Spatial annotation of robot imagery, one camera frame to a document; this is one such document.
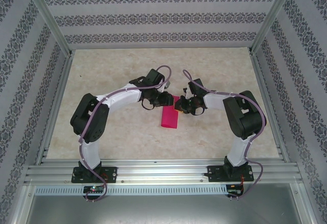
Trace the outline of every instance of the red object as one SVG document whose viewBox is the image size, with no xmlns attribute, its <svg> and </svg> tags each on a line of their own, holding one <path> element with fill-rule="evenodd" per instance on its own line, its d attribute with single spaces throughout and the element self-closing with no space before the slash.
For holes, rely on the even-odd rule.
<svg viewBox="0 0 327 224">
<path fill-rule="evenodd" d="M 174 104 L 179 100 L 178 96 L 174 97 Z M 174 109 L 174 105 L 164 106 L 162 109 L 161 126 L 164 128 L 177 128 L 178 111 Z"/>
</svg>

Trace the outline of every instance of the black mounting bracket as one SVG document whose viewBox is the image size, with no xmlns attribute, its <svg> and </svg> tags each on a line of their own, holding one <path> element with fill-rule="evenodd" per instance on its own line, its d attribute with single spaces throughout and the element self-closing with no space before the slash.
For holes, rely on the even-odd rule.
<svg viewBox="0 0 327 224">
<path fill-rule="evenodd" d="M 78 167 L 73 169 L 72 183 L 102 183 L 102 181 L 85 168 L 81 162 L 78 162 L 78 165 Z M 102 167 L 100 162 L 93 170 L 101 176 L 106 183 L 116 183 L 117 167 Z"/>
<path fill-rule="evenodd" d="M 242 177 L 245 182 L 254 181 L 252 167 L 248 163 L 233 167 L 227 157 L 224 165 L 210 165 L 207 170 L 204 175 L 208 177 L 209 182 L 240 182 Z"/>
</svg>

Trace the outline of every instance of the marble-patterned floor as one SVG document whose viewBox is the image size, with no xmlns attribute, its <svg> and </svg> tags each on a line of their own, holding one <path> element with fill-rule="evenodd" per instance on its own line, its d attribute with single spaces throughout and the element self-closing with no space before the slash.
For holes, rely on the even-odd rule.
<svg viewBox="0 0 327 224">
<path fill-rule="evenodd" d="M 264 109 L 246 48 L 77 50 L 48 151 L 48 159 L 78 159 L 78 137 L 69 121 L 83 95 L 106 94 L 151 68 L 169 65 L 173 74 L 168 91 L 183 95 L 188 80 L 201 78 L 205 87 L 223 92 L 250 90 Z M 225 111 L 206 110 L 201 116 L 179 114 L 178 128 L 160 126 L 162 108 L 148 111 L 131 104 L 109 116 L 101 137 L 103 159 L 217 159 L 233 142 Z M 254 141 L 252 158 L 278 157 L 269 123 Z"/>
</svg>

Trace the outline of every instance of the patterned wall panel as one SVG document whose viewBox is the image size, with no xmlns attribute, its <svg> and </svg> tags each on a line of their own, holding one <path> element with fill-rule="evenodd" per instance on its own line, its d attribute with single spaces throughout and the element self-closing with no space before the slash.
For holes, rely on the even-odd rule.
<svg viewBox="0 0 327 224">
<path fill-rule="evenodd" d="M 72 49 L 249 47 L 274 0 L 45 0 Z"/>
<path fill-rule="evenodd" d="M 65 56 L 32 0 L 0 3 L 0 223 L 35 163 Z"/>
<path fill-rule="evenodd" d="M 256 53 L 291 159 L 327 223 L 325 0 L 286 0 Z"/>
</svg>

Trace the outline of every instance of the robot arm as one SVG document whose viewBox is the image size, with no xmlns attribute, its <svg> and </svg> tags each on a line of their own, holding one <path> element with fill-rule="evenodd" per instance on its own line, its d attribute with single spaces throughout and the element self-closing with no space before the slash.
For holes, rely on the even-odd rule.
<svg viewBox="0 0 327 224">
<path fill-rule="evenodd" d="M 146 77 L 139 77 L 137 79 L 131 80 L 128 84 L 126 84 L 122 88 L 126 90 L 124 92 L 118 93 L 115 91 L 109 93 L 112 94 L 111 96 L 109 94 L 98 96 L 93 96 L 91 94 L 84 95 L 71 118 L 71 126 L 74 129 L 74 133 L 79 136 L 85 129 L 86 124 L 90 118 L 90 114 L 93 112 L 95 106 L 104 98 L 105 100 L 98 107 L 83 137 L 82 153 L 84 159 L 81 159 L 79 163 L 81 171 L 87 171 L 85 162 L 91 169 L 101 167 L 101 161 L 99 157 L 99 138 L 105 130 L 109 114 L 125 107 L 128 104 L 136 103 L 139 101 L 143 102 L 144 99 L 149 100 L 150 104 L 153 105 L 153 108 L 173 105 L 173 96 L 164 91 L 164 89 L 169 86 L 169 82 L 161 85 L 158 88 L 137 89 L 140 87 L 159 85 L 160 83 L 163 83 L 164 80 L 164 75 L 152 69 Z"/>
<path fill-rule="evenodd" d="M 200 79 L 194 81 L 203 86 Z M 224 180 L 234 181 L 239 179 L 248 165 L 244 158 L 246 147 L 250 139 L 262 127 L 262 118 L 258 109 L 245 99 L 231 95 L 209 93 L 192 82 L 188 83 L 187 88 L 184 88 L 184 92 L 185 96 L 181 96 L 175 103 L 175 109 L 185 114 L 198 116 L 203 114 L 206 109 L 225 109 L 235 138 L 230 152 L 225 157 L 223 169 L 227 179 Z M 256 103 L 250 91 L 244 91 L 240 95 L 246 96 Z"/>
</svg>

